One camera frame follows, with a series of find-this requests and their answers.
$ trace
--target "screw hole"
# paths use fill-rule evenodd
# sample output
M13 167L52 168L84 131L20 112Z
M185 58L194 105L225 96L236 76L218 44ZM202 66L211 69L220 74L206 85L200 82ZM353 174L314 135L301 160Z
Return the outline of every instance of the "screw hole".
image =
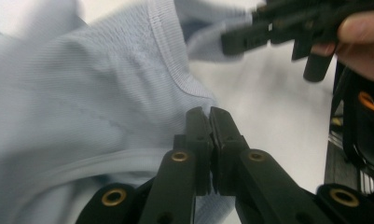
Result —
M334 201L345 206L356 207L359 205L359 201L355 195L344 189L332 189L329 191L329 194Z
M252 161L264 161L265 160L265 156L257 152L252 152L250 153L249 156L250 156L250 160Z
M110 189L102 197L102 203L105 206L116 206L126 199L126 190L124 189Z
M172 155L172 160L174 161L186 161L187 154L185 152L174 152Z

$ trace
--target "cloth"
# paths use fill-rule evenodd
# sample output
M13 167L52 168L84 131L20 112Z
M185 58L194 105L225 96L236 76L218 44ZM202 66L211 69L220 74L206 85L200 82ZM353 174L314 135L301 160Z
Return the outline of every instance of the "cloth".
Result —
M190 14L199 1L150 0L88 26L77 4L44 3L23 39L0 34L0 224L73 223L81 192L152 177L185 113L216 104L188 60L234 60L218 35L251 22L243 10L211 7L223 16L208 21ZM199 198L196 223L220 222L233 203Z

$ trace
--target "orange logo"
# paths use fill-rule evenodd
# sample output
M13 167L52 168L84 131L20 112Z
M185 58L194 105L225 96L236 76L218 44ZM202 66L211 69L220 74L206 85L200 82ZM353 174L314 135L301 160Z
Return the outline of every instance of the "orange logo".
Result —
M373 98L364 91L360 91L358 94L358 100L364 105L366 108L374 111L374 100Z

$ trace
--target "human hand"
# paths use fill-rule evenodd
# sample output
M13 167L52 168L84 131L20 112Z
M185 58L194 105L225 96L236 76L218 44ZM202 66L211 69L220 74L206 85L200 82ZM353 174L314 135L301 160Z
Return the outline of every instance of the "human hand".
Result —
M338 60L356 73L374 81L374 11L347 18L338 29L339 44L315 45L312 53L328 56L334 51Z

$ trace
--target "white table surface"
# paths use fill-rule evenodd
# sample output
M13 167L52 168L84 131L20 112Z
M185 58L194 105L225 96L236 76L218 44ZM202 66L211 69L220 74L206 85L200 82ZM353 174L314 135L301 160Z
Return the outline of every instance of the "white table surface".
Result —
M253 7L257 1L221 0ZM1 32L22 35L24 10L39 0L0 0ZM86 22L96 21L132 0L81 0ZM292 43L248 52L236 63L191 62L194 76L229 111L251 148L269 152L304 189L323 184L334 64L318 84L302 78L305 60L291 63ZM240 223L235 212L224 223Z

